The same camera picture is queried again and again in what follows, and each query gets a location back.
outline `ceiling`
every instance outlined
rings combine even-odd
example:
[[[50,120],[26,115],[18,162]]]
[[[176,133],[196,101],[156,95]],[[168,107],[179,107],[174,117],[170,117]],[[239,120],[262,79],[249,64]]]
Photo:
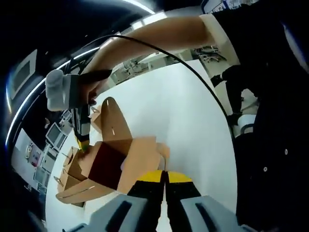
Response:
[[[136,0],[155,12],[200,5],[201,0]],[[70,56],[99,36],[122,31],[130,23],[149,15],[124,0],[28,0],[8,1],[2,19],[2,43],[7,72],[18,61],[38,49],[47,64]]]

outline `person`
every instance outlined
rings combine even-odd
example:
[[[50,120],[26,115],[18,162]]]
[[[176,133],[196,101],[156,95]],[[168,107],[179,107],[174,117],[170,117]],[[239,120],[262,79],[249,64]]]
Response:
[[[217,45],[230,65],[267,66],[253,133],[234,141],[236,215],[256,230],[297,231],[306,222],[309,40],[301,3],[260,0],[235,10],[166,18],[126,35],[165,50]],[[117,39],[97,52],[84,73],[152,52]],[[94,99],[105,81],[83,85],[83,100]]]
[[[229,125],[237,125],[241,112],[241,93],[245,89],[249,89],[258,100],[261,100],[263,95],[263,79],[266,72],[266,66],[248,66],[248,65],[233,65],[226,69],[220,75],[212,77],[211,82],[214,87],[221,82],[226,81],[226,92],[232,108],[233,114],[227,117]]]

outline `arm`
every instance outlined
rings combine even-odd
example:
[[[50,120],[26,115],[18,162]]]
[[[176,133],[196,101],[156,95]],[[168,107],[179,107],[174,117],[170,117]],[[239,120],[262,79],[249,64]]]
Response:
[[[198,16],[166,18],[139,28],[126,36],[164,50],[195,48],[213,43],[212,36]],[[152,52],[155,50],[140,43],[118,38],[99,50],[83,73],[112,69],[123,61]]]

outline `black cable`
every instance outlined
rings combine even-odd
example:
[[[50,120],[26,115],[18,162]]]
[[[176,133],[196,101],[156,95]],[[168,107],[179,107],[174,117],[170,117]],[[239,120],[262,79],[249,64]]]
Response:
[[[122,39],[126,39],[126,40],[131,40],[131,41],[135,41],[137,43],[140,43],[140,44],[143,44],[145,46],[148,46],[148,47],[151,47],[152,49],[154,50],[157,50],[159,52],[162,52],[172,58],[174,58],[175,60],[179,61],[181,64],[183,64],[185,67],[187,67],[191,72],[193,72],[197,77],[198,79],[203,83],[203,85],[208,89],[208,91],[212,94],[212,96],[215,98],[216,102],[218,103],[218,105],[220,106],[224,116],[225,116],[225,119],[226,121],[228,122],[227,120],[227,114],[221,104],[221,102],[219,101],[219,99],[217,98],[216,94],[213,92],[213,90],[209,87],[209,85],[204,81],[204,79],[200,76],[200,74],[198,74],[197,71],[195,71],[190,65],[188,65],[186,62],[184,62],[183,60],[181,60],[180,58],[178,58],[177,56],[157,47],[157,46],[154,46],[150,43],[146,43],[144,41],[141,41],[141,40],[138,40],[138,39],[135,39],[135,38],[131,38],[131,37],[127,37],[127,36],[124,36],[124,35],[105,35],[105,36],[102,36],[100,38],[97,38],[96,40],[99,40],[99,39],[102,39],[102,38],[111,38],[111,37],[117,37],[117,38],[122,38]],[[229,126],[229,129],[230,129],[230,133],[231,133],[231,136],[232,136],[232,140],[234,142],[234,139],[235,139],[235,136],[234,136],[234,133],[233,133],[233,128],[228,124]]]

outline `white sleeve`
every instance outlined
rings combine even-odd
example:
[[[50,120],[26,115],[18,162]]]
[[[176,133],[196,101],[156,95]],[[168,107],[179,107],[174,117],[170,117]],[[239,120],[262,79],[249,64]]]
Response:
[[[221,55],[226,58],[227,62],[230,65],[240,64],[230,39],[228,38],[226,32],[223,30],[217,19],[212,14],[203,14],[199,17],[202,19],[205,27],[212,35]]]

